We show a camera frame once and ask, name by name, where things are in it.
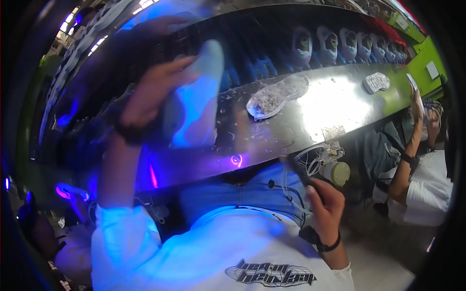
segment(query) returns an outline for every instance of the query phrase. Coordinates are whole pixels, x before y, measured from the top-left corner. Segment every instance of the graphic print on shirt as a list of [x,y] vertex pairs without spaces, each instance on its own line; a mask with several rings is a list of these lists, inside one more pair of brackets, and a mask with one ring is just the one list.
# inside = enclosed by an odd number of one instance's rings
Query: graphic print on shirt
[[271,263],[247,264],[244,259],[236,266],[227,268],[225,273],[236,282],[260,283],[265,287],[291,287],[306,283],[311,286],[312,282],[317,281],[306,267]]

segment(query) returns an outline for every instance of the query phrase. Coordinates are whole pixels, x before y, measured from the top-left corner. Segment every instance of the blue jeans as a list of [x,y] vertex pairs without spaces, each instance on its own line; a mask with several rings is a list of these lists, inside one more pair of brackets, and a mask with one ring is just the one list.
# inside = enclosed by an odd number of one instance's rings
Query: blue jeans
[[[223,206],[254,206],[283,214],[294,220],[300,227],[304,224],[305,213],[294,206],[281,187],[268,187],[273,180],[282,185],[282,163],[260,170],[245,186],[235,186],[220,181],[218,177],[185,187],[180,194],[180,205],[187,223],[191,226],[205,213]],[[299,177],[289,172],[287,177],[288,193],[304,209],[309,203],[304,197],[306,191]]]

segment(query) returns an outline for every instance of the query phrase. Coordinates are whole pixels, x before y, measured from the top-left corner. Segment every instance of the pants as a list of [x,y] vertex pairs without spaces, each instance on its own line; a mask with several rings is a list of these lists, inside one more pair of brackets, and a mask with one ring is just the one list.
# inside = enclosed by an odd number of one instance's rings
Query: pants
[[[302,227],[305,213],[289,201],[281,187],[277,187],[282,185],[283,171],[282,163],[277,163],[260,170],[245,186],[223,183],[218,177],[214,177],[185,187],[180,194],[180,205],[187,223],[191,226],[199,217],[219,207],[238,205],[260,207],[280,213]],[[275,187],[269,188],[270,180],[274,181]],[[294,172],[288,173],[287,186],[291,199],[308,210],[310,205],[304,199],[306,191]]]
[[366,132],[362,139],[364,166],[370,180],[377,180],[380,173],[396,167],[396,158],[389,155],[385,148],[394,147],[404,152],[404,146],[393,122],[387,123],[382,132],[375,132],[373,129]]

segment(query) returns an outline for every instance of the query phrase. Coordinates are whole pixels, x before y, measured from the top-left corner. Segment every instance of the hand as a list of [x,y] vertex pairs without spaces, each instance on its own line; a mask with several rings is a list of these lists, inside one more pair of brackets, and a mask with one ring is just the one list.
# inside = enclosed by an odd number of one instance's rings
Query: hand
[[314,213],[314,229],[322,244],[332,246],[338,239],[338,226],[345,207],[345,197],[329,183],[314,178],[311,180],[314,187],[306,187],[306,199],[311,203]]
[[428,134],[428,143],[430,147],[435,146],[435,140],[437,139],[437,136],[439,135],[439,129],[440,129],[440,116],[433,111],[432,109],[429,109],[428,112],[428,117],[429,117],[429,122],[427,123],[427,134]]
[[80,195],[76,197],[76,195],[70,193],[69,201],[71,203],[71,208],[73,208],[73,211],[76,213],[81,223],[86,223],[88,219],[88,207],[82,197]]
[[181,71],[195,59],[185,57],[147,70],[122,113],[121,124],[142,128],[155,119],[170,91],[199,78],[199,73]]
[[423,104],[421,102],[421,93],[419,89],[414,92],[413,86],[411,87],[411,114],[414,117],[414,122],[422,124],[424,119],[424,114],[422,113]]

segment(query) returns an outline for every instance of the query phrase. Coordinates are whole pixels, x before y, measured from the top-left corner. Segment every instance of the green panel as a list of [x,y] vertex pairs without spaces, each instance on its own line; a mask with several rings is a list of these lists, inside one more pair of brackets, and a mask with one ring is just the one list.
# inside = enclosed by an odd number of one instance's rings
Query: green panel
[[62,57],[58,55],[51,55],[41,60],[27,88],[18,124],[18,137],[16,140],[17,183],[21,189],[25,188],[37,193],[36,197],[47,190],[43,182],[42,165],[29,160],[31,124],[42,84],[47,77],[53,78],[61,60]]
[[445,78],[447,78],[447,75],[440,55],[430,36],[423,43],[415,45],[414,49],[418,52],[418,55],[408,63],[408,69],[416,81],[419,90],[421,90],[421,95],[424,96],[441,85],[440,76],[432,80],[429,71],[427,71],[426,65],[430,61],[434,62],[440,75],[445,76]]
[[407,20],[405,17],[401,16],[404,18],[404,20],[406,20],[406,22],[408,23],[409,27],[406,29],[406,30],[403,30],[401,28],[401,26],[397,23],[397,18],[398,16],[400,16],[401,14],[400,13],[394,13],[390,19],[388,19],[387,23],[390,24],[391,26],[393,26],[394,28],[396,29],[399,29],[401,31],[403,31],[405,34],[409,35],[410,37],[412,37],[415,41],[417,41],[418,43],[421,43],[425,40],[425,36],[422,34],[422,32],[419,31],[419,29],[417,27],[415,27],[411,21]]

